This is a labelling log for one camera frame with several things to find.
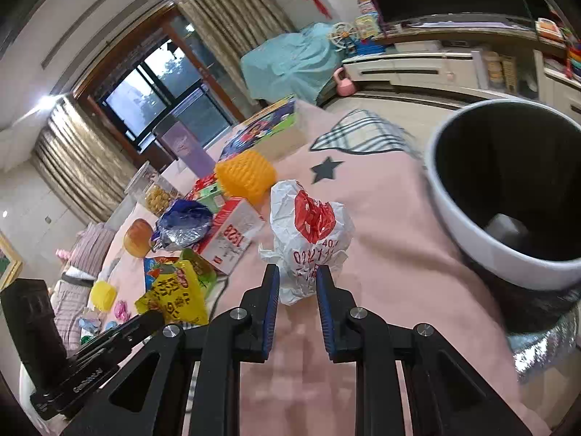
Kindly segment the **clear jar of snacks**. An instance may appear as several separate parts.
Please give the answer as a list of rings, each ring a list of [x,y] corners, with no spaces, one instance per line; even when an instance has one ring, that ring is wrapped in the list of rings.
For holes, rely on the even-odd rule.
[[[148,161],[140,166],[124,193],[158,218],[181,197],[179,191]]]

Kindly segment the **yellow foam net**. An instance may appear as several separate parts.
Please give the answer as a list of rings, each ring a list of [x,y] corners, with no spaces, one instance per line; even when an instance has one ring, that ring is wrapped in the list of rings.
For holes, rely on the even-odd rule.
[[[97,280],[90,291],[90,303],[99,312],[107,313],[115,303],[116,296],[117,289],[114,286],[104,280]]]

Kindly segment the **red yellow mango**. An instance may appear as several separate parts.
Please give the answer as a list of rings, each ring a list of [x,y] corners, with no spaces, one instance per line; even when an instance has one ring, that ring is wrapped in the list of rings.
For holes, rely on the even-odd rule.
[[[124,234],[123,247],[136,258],[145,258],[151,250],[150,240],[154,231],[142,218],[135,219]]]

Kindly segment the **orange foam fruit net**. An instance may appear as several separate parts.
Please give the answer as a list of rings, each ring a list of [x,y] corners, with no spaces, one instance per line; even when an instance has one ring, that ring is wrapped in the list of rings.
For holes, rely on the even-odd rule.
[[[247,150],[219,161],[215,174],[228,197],[239,197],[259,206],[277,181],[277,172],[262,154]]]

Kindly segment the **pink kettlebell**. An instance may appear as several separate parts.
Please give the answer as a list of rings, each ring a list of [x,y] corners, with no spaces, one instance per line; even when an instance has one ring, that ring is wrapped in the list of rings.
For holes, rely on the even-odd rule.
[[[357,92],[357,87],[350,80],[344,67],[336,69],[333,74],[336,84],[336,92],[339,97],[350,97]]]

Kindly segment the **silver trash bag liner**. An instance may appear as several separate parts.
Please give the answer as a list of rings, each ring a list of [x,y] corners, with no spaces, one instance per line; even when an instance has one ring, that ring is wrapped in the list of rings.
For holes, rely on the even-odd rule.
[[[508,346],[519,382],[529,382],[577,350],[579,331],[580,311],[575,305],[548,330],[508,334]]]

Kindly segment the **red snack wrapper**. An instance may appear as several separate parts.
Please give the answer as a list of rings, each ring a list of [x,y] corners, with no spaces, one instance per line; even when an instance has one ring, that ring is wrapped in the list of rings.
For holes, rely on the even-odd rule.
[[[193,188],[185,196],[186,200],[195,201],[208,195],[218,187],[217,176],[213,173],[195,181]]]

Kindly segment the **blue foil bag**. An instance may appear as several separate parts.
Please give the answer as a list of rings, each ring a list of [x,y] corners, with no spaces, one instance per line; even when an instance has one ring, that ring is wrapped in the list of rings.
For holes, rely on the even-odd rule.
[[[155,223],[150,239],[153,251],[178,251],[200,242],[213,225],[213,214],[203,204],[176,200]]]

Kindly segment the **beige patterned curtain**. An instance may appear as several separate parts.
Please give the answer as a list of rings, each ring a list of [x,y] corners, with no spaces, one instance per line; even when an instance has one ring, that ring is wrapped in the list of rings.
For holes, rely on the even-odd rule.
[[[251,104],[240,60],[246,53],[296,28],[275,0],[171,0]]]

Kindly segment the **yellow snack wrapper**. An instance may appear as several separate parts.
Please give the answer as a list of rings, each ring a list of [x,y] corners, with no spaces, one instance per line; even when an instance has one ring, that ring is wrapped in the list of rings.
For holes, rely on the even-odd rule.
[[[145,258],[144,272],[146,291],[135,302],[139,314],[155,310],[166,324],[209,324],[207,301],[218,276],[199,254],[186,248],[178,257]]]

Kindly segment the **colourful children's book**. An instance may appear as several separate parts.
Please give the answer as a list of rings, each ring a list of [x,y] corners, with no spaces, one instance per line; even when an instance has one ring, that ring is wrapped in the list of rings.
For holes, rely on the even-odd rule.
[[[240,131],[224,145],[219,161],[246,151],[255,151],[267,161],[279,161],[306,143],[306,130],[299,119],[296,97],[269,105],[243,123]]]

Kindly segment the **white red paper bag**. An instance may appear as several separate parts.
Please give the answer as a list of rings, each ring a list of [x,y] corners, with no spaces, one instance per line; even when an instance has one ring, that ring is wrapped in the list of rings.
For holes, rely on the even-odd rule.
[[[273,247],[259,247],[260,258],[280,272],[280,303],[292,306],[316,293],[317,270],[339,272],[347,260],[354,223],[346,207],[309,196],[296,180],[271,188]]]

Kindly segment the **pink bed blanket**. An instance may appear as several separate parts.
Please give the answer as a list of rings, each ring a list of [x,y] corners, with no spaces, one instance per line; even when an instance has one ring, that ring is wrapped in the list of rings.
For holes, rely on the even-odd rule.
[[[277,164],[310,196],[346,207],[354,237],[334,276],[386,322],[433,325],[535,435],[548,425],[522,404],[512,353],[491,293],[461,258],[430,204],[422,163],[404,152],[346,154],[303,146]],[[350,435],[355,370],[324,347],[314,297],[281,306],[274,348],[241,368],[244,435]]]

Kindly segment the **white round trash bin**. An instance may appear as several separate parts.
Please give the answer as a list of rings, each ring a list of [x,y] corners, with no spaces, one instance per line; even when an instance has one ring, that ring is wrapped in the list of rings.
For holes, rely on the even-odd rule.
[[[528,100],[453,112],[424,151],[432,198],[461,250],[528,289],[580,281],[580,126]]]

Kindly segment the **white red carton box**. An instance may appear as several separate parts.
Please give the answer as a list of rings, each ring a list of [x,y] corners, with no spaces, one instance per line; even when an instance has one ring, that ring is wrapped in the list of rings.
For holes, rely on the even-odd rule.
[[[220,274],[228,276],[264,225],[264,219],[246,199],[230,198],[194,251]]]

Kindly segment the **green drink carton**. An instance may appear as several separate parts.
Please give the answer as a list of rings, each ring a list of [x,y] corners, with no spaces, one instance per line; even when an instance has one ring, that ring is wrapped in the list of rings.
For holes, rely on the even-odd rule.
[[[196,193],[196,201],[216,215],[227,201],[220,184],[214,182]]]

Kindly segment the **white tv cabinet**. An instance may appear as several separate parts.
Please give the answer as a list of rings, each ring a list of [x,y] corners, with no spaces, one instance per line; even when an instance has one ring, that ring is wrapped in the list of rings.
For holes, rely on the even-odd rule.
[[[382,53],[357,55],[343,67],[362,87],[385,85],[465,102],[516,98],[580,120],[580,76],[564,60],[508,40],[422,40],[396,43]]]

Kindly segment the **toy ferris wheel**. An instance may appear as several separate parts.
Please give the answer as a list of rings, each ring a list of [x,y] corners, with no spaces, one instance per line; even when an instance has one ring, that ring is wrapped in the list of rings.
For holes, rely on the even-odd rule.
[[[357,51],[359,34],[357,29],[350,23],[336,23],[330,30],[328,37],[338,52],[343,51],[347,54],[353,54]]]

